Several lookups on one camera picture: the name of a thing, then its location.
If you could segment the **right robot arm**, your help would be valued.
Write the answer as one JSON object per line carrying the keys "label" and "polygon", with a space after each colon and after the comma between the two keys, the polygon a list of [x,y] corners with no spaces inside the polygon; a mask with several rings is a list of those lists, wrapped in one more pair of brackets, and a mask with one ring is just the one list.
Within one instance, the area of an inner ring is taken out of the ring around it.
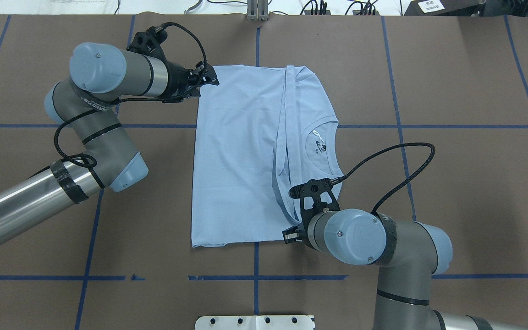
{"label": "right robot arm", "polygon": [[450,238],[442,229],[360,209],[340,209],[337,179],[293,186],[302,222],[283,232],[285,243],[306,246],[350,265],[379,267],[375,330],[517,330],[518,325],[431,308],[431,280],[449,267]]}

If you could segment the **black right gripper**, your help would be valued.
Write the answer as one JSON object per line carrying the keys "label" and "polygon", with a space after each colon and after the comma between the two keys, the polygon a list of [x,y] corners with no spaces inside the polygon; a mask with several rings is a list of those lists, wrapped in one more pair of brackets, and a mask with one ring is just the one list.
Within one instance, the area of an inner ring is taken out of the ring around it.
{"label": "black right gripper", "polygon": [[339,211],[340,206],[332,192],[333,186],[341,180],[309,180],[293,186],[289,196],[300,202],[301,223],[283,230],[285,244],[294,242],[314,242],[314,230],[320,216],[331,211]]}

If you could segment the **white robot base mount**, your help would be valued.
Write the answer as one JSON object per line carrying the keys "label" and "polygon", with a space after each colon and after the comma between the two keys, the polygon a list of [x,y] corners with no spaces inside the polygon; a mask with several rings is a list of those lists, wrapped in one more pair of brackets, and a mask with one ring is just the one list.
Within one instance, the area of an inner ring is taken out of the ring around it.
{"label": "white robot base mount", "polygon": [[310,315],[206,316],[195,322],[195,330],[314,330]]}

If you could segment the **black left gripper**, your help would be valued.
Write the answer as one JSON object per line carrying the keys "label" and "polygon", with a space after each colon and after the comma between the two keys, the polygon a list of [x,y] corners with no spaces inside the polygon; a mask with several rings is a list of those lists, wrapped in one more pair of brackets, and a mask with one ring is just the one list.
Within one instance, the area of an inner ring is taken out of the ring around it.
{"label": "black left gripper", "polygon": [[188,98],[199,98],[200,87],[220,84],[214,67],[202,60],[194,69],[186,69],[170,62],[162,43],[168,38],[168,25],[149,27],[137,32],[127,51],[144,56],[149,64],[149,83],[142,97],[150,101],[180,103]]}

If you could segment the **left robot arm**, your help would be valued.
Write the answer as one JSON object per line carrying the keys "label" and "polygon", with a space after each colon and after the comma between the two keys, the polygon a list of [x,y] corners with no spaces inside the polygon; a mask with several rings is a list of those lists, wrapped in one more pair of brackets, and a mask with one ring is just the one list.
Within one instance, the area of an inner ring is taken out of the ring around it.
{"label": "left robot arm", "polygon": [[[201,60],[195,67],[165,56],[162,44],[169,28],[196,42]],[[199,98],[202,86],[219,84],[199,38],[176,22],[136,33],[126,49],[78,44],[69,71],[44,101],[57,123],[52,143],[59,159],[0,193],[0,246],[105,188],[120,192],[148,175],[140,150],[118,118],[119,105],[180,103]]]}

